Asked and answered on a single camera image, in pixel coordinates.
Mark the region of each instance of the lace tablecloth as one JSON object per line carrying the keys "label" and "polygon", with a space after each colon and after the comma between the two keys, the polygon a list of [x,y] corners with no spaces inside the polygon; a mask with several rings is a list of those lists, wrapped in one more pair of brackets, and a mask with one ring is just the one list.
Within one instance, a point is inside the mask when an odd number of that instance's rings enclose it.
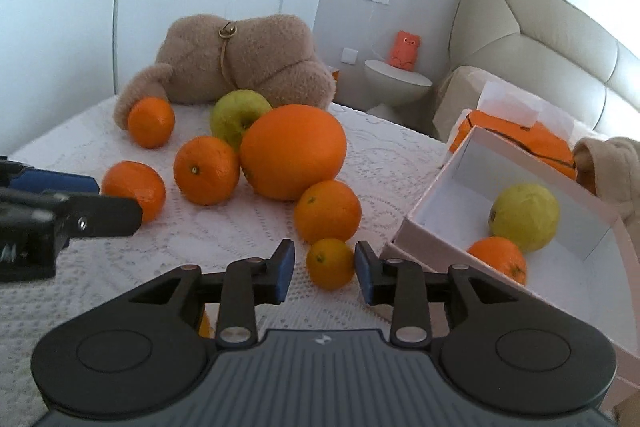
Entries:
{"label": "lace tablecloth", "polygon": [[[284,237],[295,240],[296,270],[286,302],[256,310],[260,334],[267,328],[382,328],[388,335],[388,324],[363,304],[355,278],[334,293],[310,283],[304,267],[307,245],[293,226],[292,204],[255,195],[242,176],[227,203],[201,208],[181,197],[173,159],[182,143],[209,134],[207,107],[175,107],[169,144],[147,151],[114,125],[113,105],[114,98],[105,100],[12,159],[88,174],[98,182],[120,160],[146,163],[165,181],[164,210],[133,237],[73,241],[58,257],[55,279],[0,285],[0,426],[26,427],[46,411],[31,378],[30,356],[51,328],[181,264],[222,271],[236,259],[269,257]],[[365,239],[380,251],[435,177],[445,146],[366,113],[339,105],[330,111],[348,138],[338,179],[362,202],[362,223],[352,243]]]}

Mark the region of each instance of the bed headboard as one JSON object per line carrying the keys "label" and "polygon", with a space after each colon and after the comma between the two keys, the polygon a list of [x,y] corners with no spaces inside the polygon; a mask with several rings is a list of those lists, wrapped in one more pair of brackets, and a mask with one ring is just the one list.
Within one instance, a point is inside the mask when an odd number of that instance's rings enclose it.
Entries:
{"label": "bed headboard", "polygon": [[451,69],[489,71],[608,136],[640,140],[640,60],[565,0],[460,0]]}

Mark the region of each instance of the yellow-green fruit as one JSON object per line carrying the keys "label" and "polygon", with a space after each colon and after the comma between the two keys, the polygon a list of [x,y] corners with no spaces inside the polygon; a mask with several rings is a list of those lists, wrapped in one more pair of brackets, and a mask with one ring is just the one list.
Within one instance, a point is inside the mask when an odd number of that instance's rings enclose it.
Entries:
{"label": "yellow-green fruit", "polygon": [[523,252],[548,245],[559,221],[556,197],[545,187],[531,183],[502,191],[489,213],[491,233],[513,241]]}
{"label": "yellow-green fruit", "polygon": [[211,134],[240,149],[242,137],[258,118],[271,110],[271,105],[260,93],[237,89],[220,98],[211,109]]}

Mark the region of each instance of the orange bag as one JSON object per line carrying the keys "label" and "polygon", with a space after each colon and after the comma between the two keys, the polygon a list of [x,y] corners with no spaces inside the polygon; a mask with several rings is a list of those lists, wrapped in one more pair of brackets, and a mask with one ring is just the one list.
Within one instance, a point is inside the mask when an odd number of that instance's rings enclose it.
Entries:
{"label": "orange bag", "polygon": [[485,112],[473,110],[458,126],[458,134],[449,151],[453,153],[475,125],[494,132],[575,181],[577,171],[572,150],[564,140],[540,122],[533,124],[533,127],[523,127]]}

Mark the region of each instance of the open cardboard box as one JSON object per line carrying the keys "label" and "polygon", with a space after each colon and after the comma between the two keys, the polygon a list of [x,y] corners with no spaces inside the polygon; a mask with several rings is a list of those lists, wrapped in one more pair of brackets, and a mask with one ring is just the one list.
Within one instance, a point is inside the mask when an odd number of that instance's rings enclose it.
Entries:
{"label": "open cardboard box", "polygon": [[[528,277],[523,287],[466,249],[490,235],[487,219],[500,192],[527,182],[551,190],[561,217],[551,243],[526,254]],[[618,370],[603,410],[640,389],[640,266],[620,216],[494,133],[472,129],[380,257],[403,257],[440,272],[453,263],[468,264],[524,288],[598,328],[614,344]]]}

